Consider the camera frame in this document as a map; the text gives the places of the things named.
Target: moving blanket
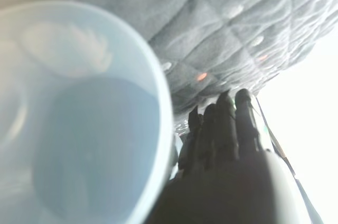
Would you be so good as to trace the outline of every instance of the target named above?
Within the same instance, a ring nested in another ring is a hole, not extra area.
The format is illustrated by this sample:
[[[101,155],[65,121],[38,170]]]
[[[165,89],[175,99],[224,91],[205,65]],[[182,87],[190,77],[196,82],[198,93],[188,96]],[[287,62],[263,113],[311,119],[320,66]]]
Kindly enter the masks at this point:
[[[35,0],[0,0],[0,8]],[[219,93],[257,93],[337,21],[337,0],[78,0],[132,25],[166,73],[177,127]]]

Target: gray blanket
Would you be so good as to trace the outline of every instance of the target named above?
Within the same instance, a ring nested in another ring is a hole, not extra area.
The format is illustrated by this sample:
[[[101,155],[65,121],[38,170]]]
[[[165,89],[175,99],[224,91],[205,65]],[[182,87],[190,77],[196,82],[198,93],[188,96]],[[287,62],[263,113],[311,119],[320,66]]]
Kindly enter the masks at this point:
[[[24,1],[0,0],[5,8]],[[113,12],[153,47],[176,122],[196,104],[245,87],[257,93],[303,59],[337,21],[337,0],[80,0]]]

